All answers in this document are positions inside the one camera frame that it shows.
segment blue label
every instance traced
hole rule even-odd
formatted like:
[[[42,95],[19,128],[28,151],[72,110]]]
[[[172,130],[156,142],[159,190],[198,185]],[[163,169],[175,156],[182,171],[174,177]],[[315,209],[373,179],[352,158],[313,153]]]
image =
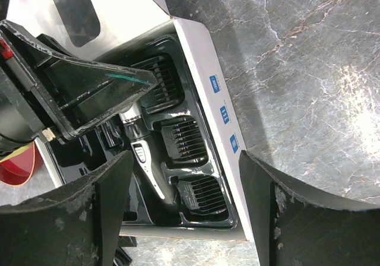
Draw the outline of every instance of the blue label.
[[[216,76],[215,75],[210,76],[210,81],[211,81],[211,85],[213,86],[214,93],[218,93],[220,91],[220,86],[219,86],[219,82]]]
[[[223,118],[224,124],[227,124],[230,121],[230,118],[228,117],[226,106],[223,106],[220,108],[220,113],[221,113],[221,117]]]
[[[234,153],[236,153],[237,150],[239,149],[239,145],[238,145],[238,141],[236,140],[235,134],[230,137],[230,141],[232,145],[232,150]]]

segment hair clipper kit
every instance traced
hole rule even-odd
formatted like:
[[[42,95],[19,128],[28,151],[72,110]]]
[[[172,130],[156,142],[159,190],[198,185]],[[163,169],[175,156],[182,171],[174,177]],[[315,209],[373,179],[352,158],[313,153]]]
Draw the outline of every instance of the hair clipper kit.
[[[235,227],[238,215],[176,35],[110,63],[152,71],[158,85],[79,139],[49,144],[63,181],[73,181],[130,149],[135,172],[125,187],[129,198],[124,226]]]

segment white cardboard box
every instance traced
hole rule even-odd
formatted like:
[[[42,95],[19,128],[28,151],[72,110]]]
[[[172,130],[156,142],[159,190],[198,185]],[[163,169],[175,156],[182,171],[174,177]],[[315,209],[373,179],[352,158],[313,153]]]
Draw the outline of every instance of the white cardboard box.
[[[100,22],[99,35],[82,47],[73,45],[53,0],[10,0],[7,19],[22,25],[32,35],[54,37],[79,58],[93,60],[119,48],[131,50],[167,33],[177,33],[191,70],[207,122],[223,165],[239,225],[233,230],[210,231],[180,227],[122,227],[122,235],[194,239],[253,241],[248,209],[239,174],[239,155],[244,140],[210,34],[203,24],[171,16],[165,0],[91,0]],[[221,107],[230,121],[225,124]],[[45,163],[56,186],[56,177],[46,149],[39,142]]]

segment green mark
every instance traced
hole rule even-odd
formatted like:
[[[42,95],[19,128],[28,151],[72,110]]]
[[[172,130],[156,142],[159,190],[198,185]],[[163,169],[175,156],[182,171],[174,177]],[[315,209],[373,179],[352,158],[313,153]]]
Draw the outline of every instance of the green mark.
[[[128,80],[128,81],[133,81],[133,82],[145,84],[145,85],[148,85],[148,86],[152,86],[152,83],[150,83],[148,81],[132,78],[132,77],[129,77],[129,76],[126,76],[126,75],[105,73],[105,76],[112,77],[112,78],[118,78],[118,79],[124,79],[124,80]]]

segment marble surface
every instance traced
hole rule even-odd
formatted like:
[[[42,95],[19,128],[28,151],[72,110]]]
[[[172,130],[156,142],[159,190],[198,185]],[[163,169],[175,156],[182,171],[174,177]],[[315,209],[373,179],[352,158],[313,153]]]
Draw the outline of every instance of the marble surface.
[[[136,248],[126,248],[133,266],[259,266],[251,243],[139,238]]]
[[[379,0],[166,0],[213,38],[247,149],[380,204]]]

